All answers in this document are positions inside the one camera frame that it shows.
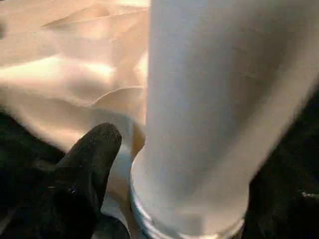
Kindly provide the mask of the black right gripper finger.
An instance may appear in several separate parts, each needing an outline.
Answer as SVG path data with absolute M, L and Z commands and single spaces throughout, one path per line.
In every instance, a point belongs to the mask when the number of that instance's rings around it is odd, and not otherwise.
M 45 180 L 36 225 L 39 239 L 89 239 L 97 223 L 111 167 L 122 144 L 112 123 L 82 136 Z

